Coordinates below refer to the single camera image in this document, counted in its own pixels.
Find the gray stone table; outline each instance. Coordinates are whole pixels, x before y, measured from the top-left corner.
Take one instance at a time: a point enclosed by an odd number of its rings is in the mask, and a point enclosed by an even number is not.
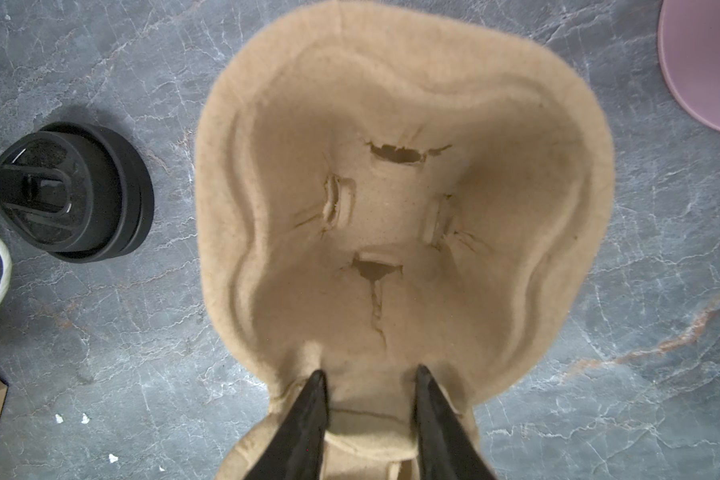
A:
[[[720,480],[720,134],[664,85],[660,3],[405,5],[546,44],[614,132],[600,254],[546,357],[476,408],[483,454],[513,480]],[[192,145],[215,76],[296,6],[0,2],[0,152],[52,120],[90,120],[134,142],[156,188],[144,245],[97,264],[42,254],[0,219],[16,259],[0,309],[0,479],[212,478],[264,416],[264,385],[228,356],[202,304]]]

